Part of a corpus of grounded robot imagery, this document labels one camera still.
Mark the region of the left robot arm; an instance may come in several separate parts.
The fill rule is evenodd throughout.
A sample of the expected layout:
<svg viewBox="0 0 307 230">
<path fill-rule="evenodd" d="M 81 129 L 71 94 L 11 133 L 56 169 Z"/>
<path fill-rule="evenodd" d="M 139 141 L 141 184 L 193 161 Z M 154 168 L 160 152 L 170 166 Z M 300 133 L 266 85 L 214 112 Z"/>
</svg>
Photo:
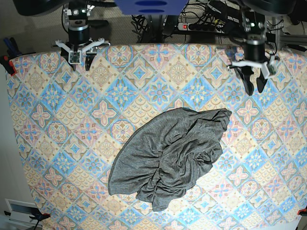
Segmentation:
<svg viewBox="0 0 307 230">
<path fill-rule="evenodd" d="M 277 73 L 276 56 L 277 49 L 266 56 L 265 44 L 268 30 L 267 16 L 278 17 L 290 14 L 295 7 L 295 0 L 238 0 L 239 27 L 229 31 L 229 39 L 243 47 L 244 58 L 240 61 L 232 61 L 228 66 L 234 69 L 240 76 L 245 92 L 251 96 L 254 85 L 250 76 L 253 69 L 260 69 L 260 75 L 256 78 L 258 92 L 263 92 L 269 77 Z"/>
</svg>

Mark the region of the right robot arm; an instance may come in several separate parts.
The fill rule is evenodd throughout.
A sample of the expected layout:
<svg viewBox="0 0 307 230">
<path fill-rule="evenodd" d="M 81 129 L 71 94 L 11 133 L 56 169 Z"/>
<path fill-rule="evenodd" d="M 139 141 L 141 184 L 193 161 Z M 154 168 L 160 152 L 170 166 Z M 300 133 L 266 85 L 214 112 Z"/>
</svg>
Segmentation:
<svg viewBox="0 0 307 230">
<path fill-rule="evenodd" d="M 68 34 L 68 41 L 56 40 L 61 48 L 61 56 L 75 69 L 84 64 L 89 71 L 97 54 L 97 47 L 110 45 L 104 38 L 93 40 L 90 29 L 100 29 L 109 25 L 107 20 L 90 20 L 94 7 L 115 6 L 113 2 L 99 0 L 15 0 L 17 12 L 22 16 L 40 16 L 62 7 L 61 24 Z"/>
</svg>

